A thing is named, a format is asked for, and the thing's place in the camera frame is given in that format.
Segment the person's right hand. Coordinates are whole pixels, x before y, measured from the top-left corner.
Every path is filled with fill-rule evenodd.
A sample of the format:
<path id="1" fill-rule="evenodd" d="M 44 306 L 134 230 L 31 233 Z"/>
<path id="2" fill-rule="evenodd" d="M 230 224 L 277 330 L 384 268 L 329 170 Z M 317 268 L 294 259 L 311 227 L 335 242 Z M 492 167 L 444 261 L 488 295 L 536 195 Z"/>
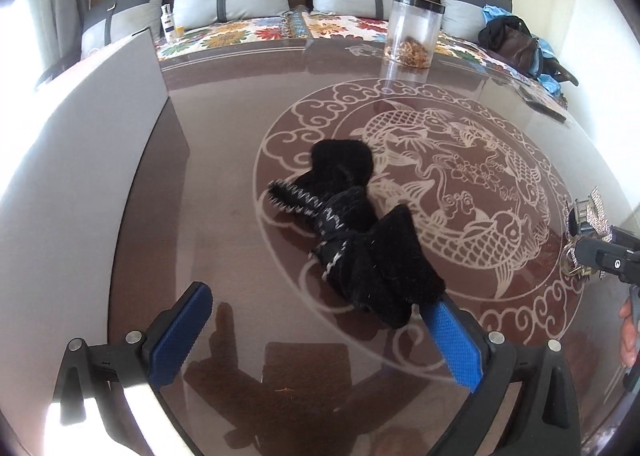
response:
<path id="1" fill-rule="evenodd" d="M 622 326 L 620 326 L 620 361 L 625 367 L 631 368 L 636 363 L 638 355 L 636 347 L 638 331 L 634 326 L 629 300 L 626 300 L 620 307 L 618 317 L 623 320 Z"/>

